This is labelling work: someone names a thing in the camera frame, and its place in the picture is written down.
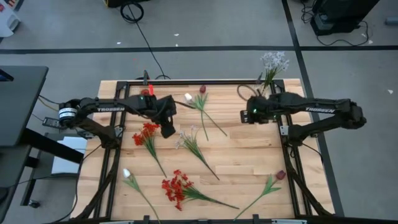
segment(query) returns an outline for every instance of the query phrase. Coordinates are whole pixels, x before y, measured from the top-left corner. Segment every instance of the red artificial flower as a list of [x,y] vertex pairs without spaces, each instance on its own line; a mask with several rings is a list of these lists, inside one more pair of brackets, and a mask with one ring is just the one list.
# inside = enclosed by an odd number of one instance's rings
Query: red artificial flower
[[182,175],[182,179],[184,179],[185,181],[187,181],[187,180],[188,180],[187,175],[186,175],[186,174]]
[[175,206],[178,210],[182,211],[181,205],[180,203],[177,203],[177,205]]
[[134,142],[136,143],[136,146],[141,146],[145,143],[146,139],[152,138],[158,127],[158,124],[144,123],[144,129],[141,130],[141,133],[134,134],[132,136]]
[[286,176],[286,173],[285,173],[285,171],[283,171],[283,170],[279,171],[279,172],[276,174],[276,178],[277,178],[278,180],[283,180],[283,179],[285,178],[285,176]]
[[149,95],[149,90],[141,90],[141,94],[144,96],[148,96]]
[[180,170],[175,170],[174,171],[174,175],[180,175],[181,174],[181,171]]
[[182,211],[181,202],[185,199],[183,190],[193,187],[193,182],[187,181],[187,175],[180,170],[175,170],[174,174],[175,177],[172,180],[162,181],[162,188],[166,190],[166,196],[171,202],[177,201],[175,208]]
[[205,86],[205,85],[202,85],[202,86],[200,87],[200,89],[199,89],[199,92],[200,92],[201,94],[204,94],[204,93],[206,92],[206,86]]

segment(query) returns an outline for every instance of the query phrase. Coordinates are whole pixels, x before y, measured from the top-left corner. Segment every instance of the white tulip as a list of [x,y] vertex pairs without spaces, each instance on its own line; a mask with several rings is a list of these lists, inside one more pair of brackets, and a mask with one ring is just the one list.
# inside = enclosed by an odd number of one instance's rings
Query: white tulip
[[124,178],[129,178],[131,176],[131,173],[128,169],[124,168],[123,169],[123,176]]
[[184,95],[184,97],[185,97],[185,101],[186,101],[187,103],[189,103],[189,102],[192,101],[192,96],[191,96],[191,94],[186,93],[186,94]]

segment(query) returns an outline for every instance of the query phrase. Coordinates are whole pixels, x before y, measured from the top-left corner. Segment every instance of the wooden table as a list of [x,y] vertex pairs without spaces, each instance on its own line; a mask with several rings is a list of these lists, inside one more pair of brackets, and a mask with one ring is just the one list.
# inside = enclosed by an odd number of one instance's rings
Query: wooden table
[[[116,82],[102,81],[98,97],[113,98]],[[284,83],[286,91],[303,95],[299,79],[285,79]],[[155,85],[154,87],[158,98],[172,94],[175,100],[183,101],[185,93],[193,96],[198,94],[200,85]],[[172,178],[174,170],[180,169],[187,173],[195,186],[205,195],[243,209],[260,195],[269,174],[284,170],[285,164],[276,123],[262,125],[241,123],[239,112],[245,110],[246,102],[236,94],[236,87],[237,85],[207,85],[209,97],[205,110],[223,128],[228,137],[206,118],[205,126],[209,141],[206,140],[203,129],[197,136],[199,147],[220,181],[191,152],[184,148],[175,148],[179,130],[190,131],[191,125],[201,126],[199,111],[177,105],[177,115],[174,116],[177,133],[168,139],[163,139],[160,133],[157,133],[155,145],[159,161],[169,179]],[[141,89],[141,86],[132,86],[130,95],[139,94]],[[242,92],[246,96],[250,94],[250,91],[244,88]],[[94,120],[102,125],[109,125],[110,113],[96,113]],[[311,122],[306,112],[293,114],[292,120],[294,124],[301,125]],[[122,183],[123,168],[128,168],[135,174],[143,193],[163,220],[233,219],[239,210],[198,200],[184,204],[183,211],[180,212],[174,207],[175,202],[169,202],[164,190],[160,188],[164,176],[159,166],[145,148],[134,144],[132,138],[132,135],[142,128],[143,122],[148,120],[131,114],[126,116],[112,220],[142,220],[144,215],[150,215],[150,219],[155,219],[145,200],[130,186]],[[99,144],[98,138],[88,141],[86,154]],[[314,138],[307,138],[305,144],[318,149],[317,140]],[[299,151],[308,188],[318,201],[333,213],[320,156],[305,146],[299,147]],[[113,155],[112,153],[109,164],[112,163]],[[78,183],[78,203],[71,217],[77,216],[96,192],[103,156],[104,149],[99,149],[85,160]],[[240,218],[252,218],[253,214],[259,214],[260,218],[293,218],[287,179],[278,183],[276,187],[282,189],[261,198]],[[104,215],[107,195],[105,192],[101,215]],[[304,213],[301,194],[298,194],[298,199],[301,212]]]

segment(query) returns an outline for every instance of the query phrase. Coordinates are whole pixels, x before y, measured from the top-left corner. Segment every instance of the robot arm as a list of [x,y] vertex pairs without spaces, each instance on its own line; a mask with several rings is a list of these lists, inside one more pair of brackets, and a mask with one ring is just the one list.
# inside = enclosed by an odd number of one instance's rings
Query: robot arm
[[177,114],[171,95],[156,99],[156,96],[133,95],[126,99],[83,98],[59,105],[60,124],[68,128],[79,127],[101,139],[102,147],[117,147],[119,140],[114,127],[102,126],[87,118],[92,113],[127,111],[159,124],[164,138],[175,133],[173,115]]
[[303,98],[295,93],[278,93],[268,99],[263,96],[252,96],[248,99],[246,111],[241,111],[242,123],[268,123],[276,116],[295,114],[300,111],[328,113],[334,116],[308,125],[283,127],[282,135],[286,135],[289,144],[301,146],[302,141],[312,134],[335,128],[358,129],[366,123],[362,108],[349,99],[328,100]]

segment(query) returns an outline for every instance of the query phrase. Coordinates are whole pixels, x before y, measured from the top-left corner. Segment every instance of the red tulip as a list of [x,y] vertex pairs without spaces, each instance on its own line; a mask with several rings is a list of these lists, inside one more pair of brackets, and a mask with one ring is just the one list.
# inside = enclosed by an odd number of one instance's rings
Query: red tulip
[[149,90],[141,90],[141,95],[144,95],[144,96],[149,95]]
[[200,87],[200,89],[199,89],[199,92],[200,92],[201,94],[204,94],[204,93],[206,92],[206,86],[205,86],[205,85],[202,85],[202,86]]
[[279,172],[276,174],[276,178],[277,178],[278,180],[283,180],[283,179],[285,178],[285,176],[286,176],[286,173],[285,173],[285,171],[283,171],[283,170],[279,171]]

